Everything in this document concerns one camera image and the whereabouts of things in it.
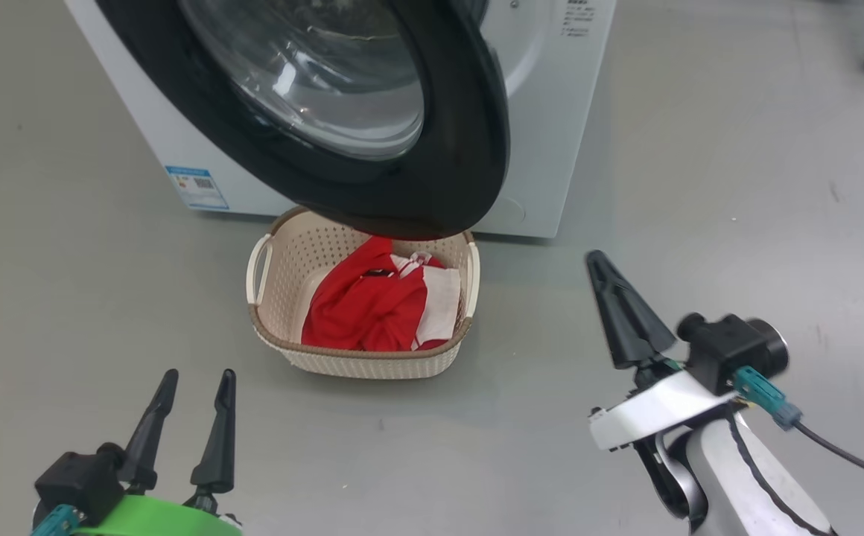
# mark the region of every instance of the black cable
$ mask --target black cable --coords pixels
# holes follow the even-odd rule
[[[749,466],[749,472],[752,473],[753,479],[755,479],[756,484],[759,484],[760,488],[766,492],[766,495],[769,495],[770,501],[773,501],[773,505],[776,505],[776,508],[779,508],[780,512],[783,512],[785,515],[789,516],[790,519],[796,523],[797,526],[806,529],[807,532],[813,534],[813,536],[838,536],[838,534],[833,530],[833,527],[830,527],[829,532],[823,532],[820,529],[817,529],[815,526],[811,526],[809,522],[805,519],[801,518],[799,514],[793,511],[783,499],[780,499],[780,496],[776,493],[775,489],[769,485],[769,482],[763,478],[763,473],[760,472],[760,469],[757,468],[756,462],[753,462],[753,458],[749,455],[749,448],[746,448],[746,443],[743,441],[743,437],[740,435],[740,431],[736,427],[736,418],[734,417],[735,411],[733,411],[732,406],[728,406],[729,411],[727,411],[727,422],[729,423],[729,428],[731,428],[731,435],[733,435],[733,441],[736,442],[736,449],[740,454],[740,457],[743,458],[743,461],[746,465]]]
[[[810,440],[816,441],[817,444],[820,445],[820,447],[823,447],[824,449],[837,455],[838,457],[842,458],[843,460],[850,462],[850,464],[858,465],[859,468],[864,469],[864,460],[861,460],[855,456],[852,456],[850,453],[844,451],[843,449],[837,447],[834,444],[831,444],[831,442],[824,440],[823,438],[819,437],[819,435],[816,434],[816,432],[813,432],[812,430],[810,430],[810,428],[804,427],[804,425],[802,423],[799,423],[799,421],[797,421],[795,426],[796,426],[797,430],[799,430],[800,432],[803,432],[804,436],[810,438]]]

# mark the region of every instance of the white cloth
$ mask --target white cloth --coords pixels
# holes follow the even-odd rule
[[[425,252],[412,254],[410,258],[391,255],[399,278],[421,269],[425,281],[425,309],[412,341],[415,350],[429,340],[449,340],[455,333],[455,322],[459,313],[459,298],[462,292],[462,277],[455,268],[428,266],[432,255]]]

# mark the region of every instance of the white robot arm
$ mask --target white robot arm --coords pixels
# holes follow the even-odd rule
[[[789,365],[782,336],[763,320],[710,323],[692,313],[677,329],[690,343],[684,370],[661,355],[673,334],[605,254],[588,254],[588,272],[614,366],[636,369],[629,399],[591,411],[598,447],[633,447],[664,506],[696,536],[836,534],[738,413],[759,403],[784,430],[796,427],[864,468],[803,427],[802,413],[766,379]]]

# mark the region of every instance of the red clothing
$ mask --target red clothing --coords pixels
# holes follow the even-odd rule
[[[442,268],[435,258],[428,265]],[[399,277],[392,261],[392,241],[370,238],[333,268],[313,294],[303,323],[303,344],[374,352],[412,350],[428,289],[422,269],[405,273]],[[419,349],[444,342],[429,340]]]

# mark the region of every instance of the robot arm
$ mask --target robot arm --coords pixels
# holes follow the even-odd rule
[[[122,536],[239,536],[234,516],[217,515],[214,494],[234,488],[234,434],[237,375],[227,369],[217,388],[217,414],[183,505],[145,496],[155,488],[153,470],[164,418],[174,406],[177,370],[164,374],[128,447],[103,444],[98,453],[69,452],[34,483],[40,502],[33,536],[118,534]]]
[[[784,430],[798,427],[864,468],[800,425],[802,413],[769,383],[789,365],[782,336],[763,320],[706,322],[692,313],[677,329],[690,343],[684,368],[661,355],[676,339],[605,254],[588,254],[588,272],[615,368],[636,367],[629,399],[591,411],[598,447],[633,447],[664,506],[688,519],[692,534],[835,534],[738,413],[758,403]]]

